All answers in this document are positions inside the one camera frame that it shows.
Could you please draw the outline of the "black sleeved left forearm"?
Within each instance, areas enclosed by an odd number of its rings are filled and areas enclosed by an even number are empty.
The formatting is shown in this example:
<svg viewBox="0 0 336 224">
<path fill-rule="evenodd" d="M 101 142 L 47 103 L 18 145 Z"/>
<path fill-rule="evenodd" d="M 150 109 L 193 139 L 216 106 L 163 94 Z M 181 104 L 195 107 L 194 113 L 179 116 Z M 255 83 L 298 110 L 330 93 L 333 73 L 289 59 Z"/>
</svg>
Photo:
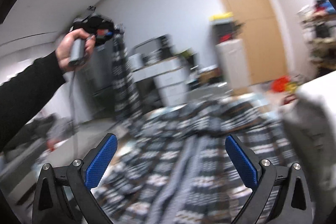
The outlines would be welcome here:
<svg viewBox="0 0 336 224">
<path fill-rule="evenodd" d="M 52 52 L 1 84 L 1 149 L 41 111 L 65 82 L 56 53 Z"/>
</svg>

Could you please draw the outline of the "person left hand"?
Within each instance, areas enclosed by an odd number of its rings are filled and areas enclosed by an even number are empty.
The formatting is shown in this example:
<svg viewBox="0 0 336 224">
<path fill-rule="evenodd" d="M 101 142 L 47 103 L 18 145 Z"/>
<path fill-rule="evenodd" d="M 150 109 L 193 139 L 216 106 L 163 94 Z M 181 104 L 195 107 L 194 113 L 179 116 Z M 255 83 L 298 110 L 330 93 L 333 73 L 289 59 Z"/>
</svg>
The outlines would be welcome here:
<svg viewBox="0 0 336 224">
<path fill-rule="evenodd" d="M 55 51 L 59 67 L 63 73 L 74 70 L 73 67 L 69 66 L 69 61 L 72 45 L 76 39 L 83 39 L 85 41 L 85 60 L 89 60 L 92 56 L 96 43 L 96 37 L 88 34 L 82 28 L 69 32 L 66 36 L 64 36 Z"/>
</svg>

